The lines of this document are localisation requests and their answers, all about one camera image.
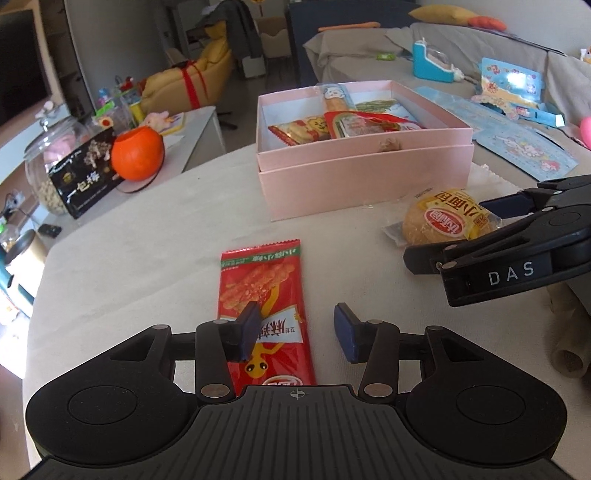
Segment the open box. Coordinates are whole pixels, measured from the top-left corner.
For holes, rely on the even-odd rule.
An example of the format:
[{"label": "open box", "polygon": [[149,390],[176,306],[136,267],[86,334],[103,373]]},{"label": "open box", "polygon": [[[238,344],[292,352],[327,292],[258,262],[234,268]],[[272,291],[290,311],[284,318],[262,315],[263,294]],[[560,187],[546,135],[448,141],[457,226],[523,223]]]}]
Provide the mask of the open box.
[{"label": "open box", "polygon": [[[472,128],[393,81],[344,84],[355,103],[395,98],[425,128],[289,147],[268,127],[322,115],[316,87],[259,97],[256,156],[272,220],[395,200],[425,187],[464,188]],[[402,150],[378,153],[387,139]]]}]

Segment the metal pin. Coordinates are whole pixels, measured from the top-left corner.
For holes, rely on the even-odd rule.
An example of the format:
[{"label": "metal pin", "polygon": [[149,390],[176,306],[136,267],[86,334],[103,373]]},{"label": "metal pin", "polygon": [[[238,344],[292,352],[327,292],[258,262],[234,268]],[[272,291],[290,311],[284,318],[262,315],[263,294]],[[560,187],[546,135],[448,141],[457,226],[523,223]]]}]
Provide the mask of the metal pin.
[{"label": "metal pin", "polygon": [[201,395],[207,398],[222,398],[230,393],[230,388],[221,383],[210,383],[201,389]]},{"label": "metal pin", "polygon": [[373,398],[384,398],[392,395],[394,390],[390,385],[386,385],[385,383],[370,383],[366,385],[363,391]]}]

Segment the yellow cup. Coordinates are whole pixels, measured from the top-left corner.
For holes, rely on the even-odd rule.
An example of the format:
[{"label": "yellow cup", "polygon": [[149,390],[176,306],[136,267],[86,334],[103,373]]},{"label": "yellow cup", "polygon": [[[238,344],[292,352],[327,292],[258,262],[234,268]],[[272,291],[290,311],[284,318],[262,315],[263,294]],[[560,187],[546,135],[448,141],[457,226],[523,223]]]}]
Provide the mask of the yellow cup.
[{"label": "yellow cup", "polygon": [[129,110],[133,114],[135,121],[138,123],[138,125],[141,122],[143,122],[144,119],[146,118],[146,116],[144,115],[144,111],[142,110],[142,108],[140,107],[139,104],[140,104],[140,102],[134,103],[133,105],[129,106]]}]

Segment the yellow label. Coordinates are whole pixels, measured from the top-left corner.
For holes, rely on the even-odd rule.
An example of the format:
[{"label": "yellow label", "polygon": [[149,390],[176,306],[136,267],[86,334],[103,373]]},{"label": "yellow label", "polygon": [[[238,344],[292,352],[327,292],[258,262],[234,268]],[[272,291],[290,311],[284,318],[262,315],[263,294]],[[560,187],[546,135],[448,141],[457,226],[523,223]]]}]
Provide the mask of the yellow label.
[{"label": "yellow label", "polygon": [[489,225],[489,211],[462,190],[446,190],[419,201],[425,222],[438,233],[473,240]]}]

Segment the ribbed black plate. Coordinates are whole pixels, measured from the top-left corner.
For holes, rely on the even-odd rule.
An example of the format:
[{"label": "ribbed black plate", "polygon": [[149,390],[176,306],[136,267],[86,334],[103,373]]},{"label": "ribbed black plate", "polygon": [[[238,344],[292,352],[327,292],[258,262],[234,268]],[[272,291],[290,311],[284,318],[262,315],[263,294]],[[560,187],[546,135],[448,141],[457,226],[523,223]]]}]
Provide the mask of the ribbed black plate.
[{"label": "ribbed black plate", "polygon": [[172,447],[133,465],[83,468],[47,459],[29,480],[568,480],[549,460],[486,469],[428,450],[389,406],[348,387],[248,387],[203,407]]}]

